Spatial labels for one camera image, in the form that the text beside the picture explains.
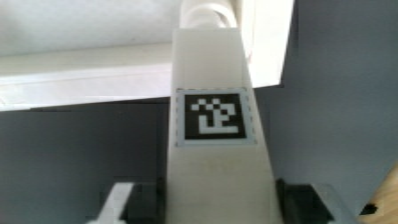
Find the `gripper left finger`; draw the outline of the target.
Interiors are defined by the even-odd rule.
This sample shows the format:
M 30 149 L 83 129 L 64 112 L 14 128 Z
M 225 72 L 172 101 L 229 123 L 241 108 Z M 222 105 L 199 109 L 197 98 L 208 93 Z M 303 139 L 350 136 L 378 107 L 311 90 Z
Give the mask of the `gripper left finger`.
M 87 224 L 156 224 L 160 220 L 158 182 L 115 182 L 96 217 Z

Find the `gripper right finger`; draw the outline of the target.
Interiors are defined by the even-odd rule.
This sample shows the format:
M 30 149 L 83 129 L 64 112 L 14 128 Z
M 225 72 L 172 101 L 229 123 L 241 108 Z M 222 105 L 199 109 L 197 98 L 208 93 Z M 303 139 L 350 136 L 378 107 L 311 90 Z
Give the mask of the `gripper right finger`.
M 337 192 L 327 184 L 275 182 L 284 224 L 355 224 Z

